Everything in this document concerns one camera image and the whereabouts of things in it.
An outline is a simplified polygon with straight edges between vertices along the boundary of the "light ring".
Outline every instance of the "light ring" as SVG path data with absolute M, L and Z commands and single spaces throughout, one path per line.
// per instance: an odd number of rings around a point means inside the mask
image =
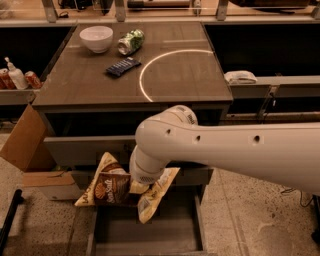
M 142 92 L 142 94 L 146 97 L 146 99 L 150 102 L 153 102 L 153 100 L 149 97 L 149 95 L 145 92 L 144 88 L 143 88 L 143 83 L 142 83 L 142 78 L 144 76 L 144 73 L 146 71 L 146 69 L 153 63 L 155 62 L 156 60 L 158 59 L 161 59 L 163 57 L 166 57 L 168 55 L 172 55 L 172 54 L 175 54 L 175 53 L 181 53 L 181 52 L 203 52 L 203 53 L 210 53 L 210 54 L 213 54 L 212 51 L 209 51 L 209 50 L 200 50 L 200 49 L 184 49 L 184 50 L 176 50 L 176 51 L 172 51 L 172 52 L 167 52 L 167 53 L 164 53 L 164 54 L 161 54 L 161 55 L 158 55 L 157 57 L 153 58 L 152 60 L 150 60 L 144 67 L 143 69 L 141 70 L 141 73 L 140 73 L 140 76 L 139 76 L 139 87 L 140 87 L 140 90 Z

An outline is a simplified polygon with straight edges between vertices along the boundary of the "white bowl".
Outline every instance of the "white bowl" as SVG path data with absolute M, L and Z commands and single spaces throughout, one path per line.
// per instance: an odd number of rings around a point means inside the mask
M 93 26 L 80 32 L 83 44 L 95 53 L 107 51 L 113 39 L 113 30 L 106 26 Z

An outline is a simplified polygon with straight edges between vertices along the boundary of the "box flap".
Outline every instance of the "box flap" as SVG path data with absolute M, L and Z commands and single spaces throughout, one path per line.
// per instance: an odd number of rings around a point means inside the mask
M 68 186 L 75 184 L 69 172 L 29 172 L 22 177 L 25 187 Z
M 0 151 L 0 156 L 20 170 L 48 170 L 55 166 L 43 140 L 47 128 L 39 114 L 28 105 Z

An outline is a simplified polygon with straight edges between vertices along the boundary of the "drawer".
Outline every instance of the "drawer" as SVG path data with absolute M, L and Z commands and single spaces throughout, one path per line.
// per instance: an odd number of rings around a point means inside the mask
M 137 208 L 99 206 L 87 256 L 215 255 L 206 251 L 200 202 L 193 186 L 171 187 L 152 219 L 141 224 Z
M 47 137 L 45 146 L 60 166 L 97 166 L 105 152 L 128 164 L 134 136 Z

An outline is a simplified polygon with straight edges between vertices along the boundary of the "snack bag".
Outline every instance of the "snack bag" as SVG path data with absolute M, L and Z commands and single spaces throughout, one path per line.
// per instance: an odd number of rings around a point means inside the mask
M 180 168 L 165 168 L 159 180 L 141 195 L 138 202 L 138 214 L 141 223 L 144 224 L 151 219 L 179 170 Z
M 130 185 L 130 194 L 143 194 L 149 189 L 149 185 L 142 184 L 138 181 L 132 180 Z
M 101 172 L 95 189 L 94 201 L 96 205 L 125 205 L 129 203 L 131 175 L 111 174 Z
M 92 206 L 95 205 L 94 201 L 94 190 L 96 187 L 97 180 L 102 171 L 117 173 L 117 174 L 127 174 L 118 163 L 118 161 L 110 154 L 104 153 L 102 159 L 98 165 L 96 173 L 91 181 L 90 185 L 84 192 L 84 194 L 77 200 L 75 206 Z

